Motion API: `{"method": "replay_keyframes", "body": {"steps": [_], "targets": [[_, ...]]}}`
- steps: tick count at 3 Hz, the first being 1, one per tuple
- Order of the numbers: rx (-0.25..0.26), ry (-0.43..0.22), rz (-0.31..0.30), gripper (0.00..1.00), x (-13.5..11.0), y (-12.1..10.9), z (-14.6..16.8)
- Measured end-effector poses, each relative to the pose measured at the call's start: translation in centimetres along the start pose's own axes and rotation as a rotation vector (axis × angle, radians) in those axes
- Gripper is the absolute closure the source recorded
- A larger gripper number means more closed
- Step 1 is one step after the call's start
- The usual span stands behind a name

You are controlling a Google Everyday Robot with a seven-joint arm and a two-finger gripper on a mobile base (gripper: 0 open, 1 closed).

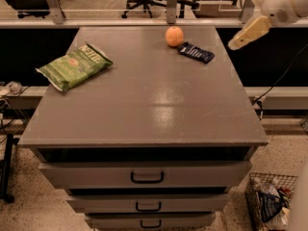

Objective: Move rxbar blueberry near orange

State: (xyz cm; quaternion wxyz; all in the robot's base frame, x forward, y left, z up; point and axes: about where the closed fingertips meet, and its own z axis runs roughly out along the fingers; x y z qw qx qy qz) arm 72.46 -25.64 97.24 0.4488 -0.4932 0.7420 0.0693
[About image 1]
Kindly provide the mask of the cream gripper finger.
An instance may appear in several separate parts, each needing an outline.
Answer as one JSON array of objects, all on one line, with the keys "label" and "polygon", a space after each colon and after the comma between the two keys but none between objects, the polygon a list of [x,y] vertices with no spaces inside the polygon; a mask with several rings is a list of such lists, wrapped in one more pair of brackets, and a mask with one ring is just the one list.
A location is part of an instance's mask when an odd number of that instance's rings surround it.
[{"label": "cream gripper finger", "polygon": [[270,31],[270,19],[265,15],[251,17],[243,28],[228,42],[231,50],[238,50]]}]

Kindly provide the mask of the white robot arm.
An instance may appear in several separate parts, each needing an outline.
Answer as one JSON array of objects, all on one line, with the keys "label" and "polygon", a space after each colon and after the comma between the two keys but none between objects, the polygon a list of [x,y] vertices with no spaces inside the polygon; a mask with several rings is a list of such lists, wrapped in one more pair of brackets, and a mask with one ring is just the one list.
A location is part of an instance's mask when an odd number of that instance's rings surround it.
[{"label": "white robot arm", "polygon": [[308,0],[251,0],[260,10],[252,16],[243,28],[230,39],[228,47],[238,50],[261,38],[270,28],[287,26],[308,16]]}]

